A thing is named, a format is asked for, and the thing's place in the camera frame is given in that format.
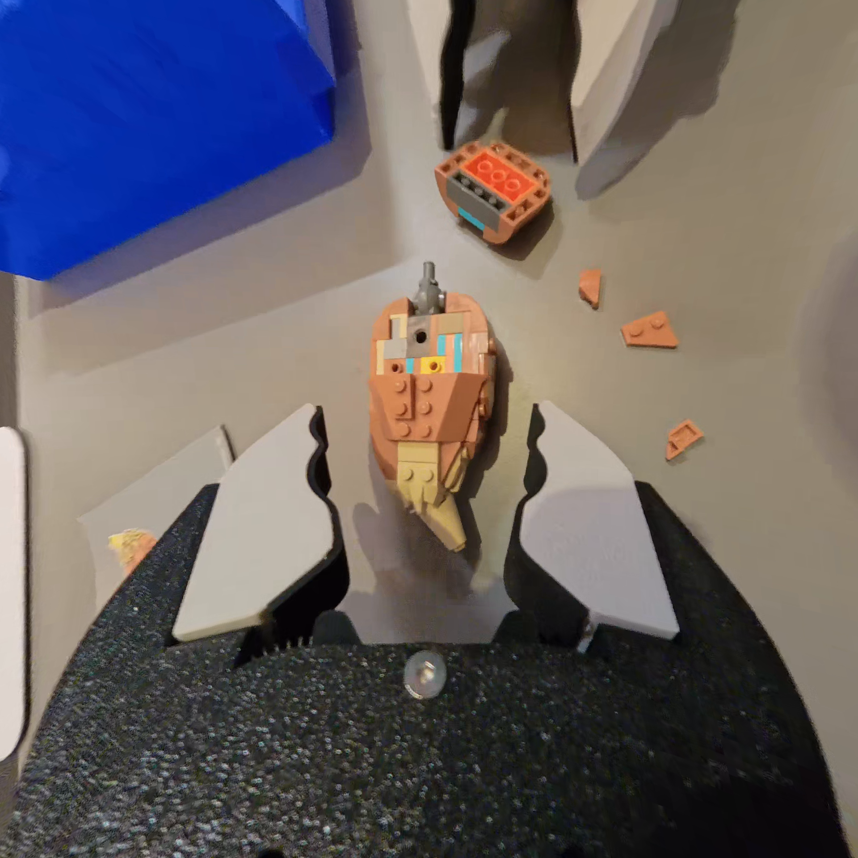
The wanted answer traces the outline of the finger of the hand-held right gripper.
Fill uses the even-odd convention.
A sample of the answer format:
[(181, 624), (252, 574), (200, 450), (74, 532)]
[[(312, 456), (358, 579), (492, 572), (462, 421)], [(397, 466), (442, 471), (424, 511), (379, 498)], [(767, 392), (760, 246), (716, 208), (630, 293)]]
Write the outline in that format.
[(605, 143), (674, 15), (674, 1), (577, 2), (579, 52), (570, 108), (578, 164)]
[(431, 107), (445, 151), (456, 144), (463, 103), (464, 61), (477, 1), (407, 1), (408, 21)]

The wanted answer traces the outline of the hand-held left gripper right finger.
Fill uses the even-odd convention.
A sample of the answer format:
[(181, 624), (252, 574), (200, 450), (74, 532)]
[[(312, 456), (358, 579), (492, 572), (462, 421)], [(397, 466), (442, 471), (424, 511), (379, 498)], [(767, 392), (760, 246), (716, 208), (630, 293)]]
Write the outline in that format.
[(533, 405), (527, 445), (505, 588), (537, 638), (589, 642), (615, 627), (673, 640), (679, 623), (630, 470), (547, 400)]

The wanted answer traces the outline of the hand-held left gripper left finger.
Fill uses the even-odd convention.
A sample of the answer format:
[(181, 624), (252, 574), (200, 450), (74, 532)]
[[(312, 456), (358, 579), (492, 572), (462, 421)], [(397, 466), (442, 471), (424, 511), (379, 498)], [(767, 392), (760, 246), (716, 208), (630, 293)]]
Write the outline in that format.
[(177, 610), (177, 642), (271, 625), (340, 553), (326, 451), (324, 413), (307, 403), (230, 466)]

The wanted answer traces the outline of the grey instruction booklet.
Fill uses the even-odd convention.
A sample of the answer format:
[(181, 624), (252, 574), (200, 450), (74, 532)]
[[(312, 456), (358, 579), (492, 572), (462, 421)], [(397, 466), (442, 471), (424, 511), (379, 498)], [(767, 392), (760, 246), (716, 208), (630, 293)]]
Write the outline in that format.
[(217, 425), (80, 516), (99, 599), (113, 594), (198, 491), (219, 482), (233, 459), (227, 430)]

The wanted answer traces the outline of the orange brick shell cover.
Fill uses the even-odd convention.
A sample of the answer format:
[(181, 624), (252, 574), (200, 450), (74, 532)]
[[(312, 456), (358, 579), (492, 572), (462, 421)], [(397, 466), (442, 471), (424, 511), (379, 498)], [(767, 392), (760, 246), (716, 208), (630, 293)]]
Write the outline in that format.
[(507, 244), (552, 199), (549, 173), (506, 143), (467, 143), (434, 168), (445, 207), (488, 244)]

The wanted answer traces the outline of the orange brick claw model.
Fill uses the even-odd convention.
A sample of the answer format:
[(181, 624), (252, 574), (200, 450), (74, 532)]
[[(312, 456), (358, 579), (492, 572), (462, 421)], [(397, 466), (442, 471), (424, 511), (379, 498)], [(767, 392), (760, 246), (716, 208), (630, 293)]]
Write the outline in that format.
[(370, 339), (370, 441), (391, 492), (451, 552), (466, 535), (456, 504), (495, 401), (497, 349), (467, 294), (423, 264), (413, 298), (386, 306)]

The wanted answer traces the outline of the orange wedge plate brick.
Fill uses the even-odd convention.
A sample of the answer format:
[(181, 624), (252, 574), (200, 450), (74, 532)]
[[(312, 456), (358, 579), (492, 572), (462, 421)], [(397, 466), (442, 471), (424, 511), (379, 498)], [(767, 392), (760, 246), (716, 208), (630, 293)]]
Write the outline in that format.
[(629, 348), (676, 349), (680, 343), (665, 311), (624, 324), (620, 333)]

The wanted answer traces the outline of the blue plastic bin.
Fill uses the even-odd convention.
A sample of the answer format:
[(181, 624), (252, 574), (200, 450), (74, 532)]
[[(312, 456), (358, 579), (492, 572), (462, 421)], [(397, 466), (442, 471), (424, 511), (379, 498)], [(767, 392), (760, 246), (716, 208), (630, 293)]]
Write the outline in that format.
[(48, 280), (328, 144), (335, 87), (326, 2), (2, 2), (2, 271)]

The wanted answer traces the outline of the grey desk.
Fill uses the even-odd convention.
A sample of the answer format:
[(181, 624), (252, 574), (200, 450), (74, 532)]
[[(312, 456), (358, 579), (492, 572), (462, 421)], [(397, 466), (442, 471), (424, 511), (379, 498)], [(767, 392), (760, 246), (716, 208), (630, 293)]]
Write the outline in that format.
[[(337, 139), (54, 281), (16, 287), (30, 452), (31, 738), (93, 618), (78, 518), (213, 426), (243, 450), (323, 406), (354, 582), (429, 553), (372, 468), (368, 329), (422, 263), (495, 327), (496, 436), (468, 473), (473, 588), (502, 569), (532, 402), (655, 487), (732, 578), (809, 705), (856, 843), (856, 2), (681, 2), (577, 180), (555, 65), (564, 8), (521, 4), (474, 83), (488, 130), (552, 177), (552, 211), (494, 251), (440, 201), (404, 4), (354, 2)], [(602, 272), (601, 303), (578, 294)], [(620, 328), (668, 314), (676, 349)], [(704, 438), (665, 459), (669, 432)]]

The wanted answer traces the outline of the orange square tile brick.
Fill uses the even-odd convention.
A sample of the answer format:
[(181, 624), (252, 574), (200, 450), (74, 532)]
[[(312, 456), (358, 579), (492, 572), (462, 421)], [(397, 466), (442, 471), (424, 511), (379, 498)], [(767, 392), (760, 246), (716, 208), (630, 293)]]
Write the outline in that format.
[(704, 438), (702, 430), (692, 420), (682, 421), (668, 434), (665, 459), (670, 462)]

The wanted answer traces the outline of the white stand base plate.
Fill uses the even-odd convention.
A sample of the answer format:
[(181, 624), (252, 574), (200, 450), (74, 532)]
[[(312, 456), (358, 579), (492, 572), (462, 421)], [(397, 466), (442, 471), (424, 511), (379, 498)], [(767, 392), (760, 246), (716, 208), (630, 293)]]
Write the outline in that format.
[(13, 756), (30, 711), (29, 479), (27, 449), (1, 428), (1, 760)]

